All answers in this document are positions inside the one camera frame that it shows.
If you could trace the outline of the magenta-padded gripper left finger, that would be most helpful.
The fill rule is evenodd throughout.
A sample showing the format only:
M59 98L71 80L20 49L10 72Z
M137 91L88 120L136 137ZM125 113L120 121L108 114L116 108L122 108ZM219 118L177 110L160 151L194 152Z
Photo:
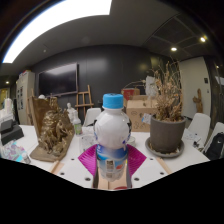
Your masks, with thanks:
M67 161L58 176L78 186L92 188L96 172L96 145L93 145L74 160Z

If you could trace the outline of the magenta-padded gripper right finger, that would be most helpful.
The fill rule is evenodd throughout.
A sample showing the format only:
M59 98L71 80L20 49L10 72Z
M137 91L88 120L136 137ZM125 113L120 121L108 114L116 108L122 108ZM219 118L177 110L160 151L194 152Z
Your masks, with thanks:
M168 175L155 157L146 157L137 148L127 145L126 180L128 188L140 188Z

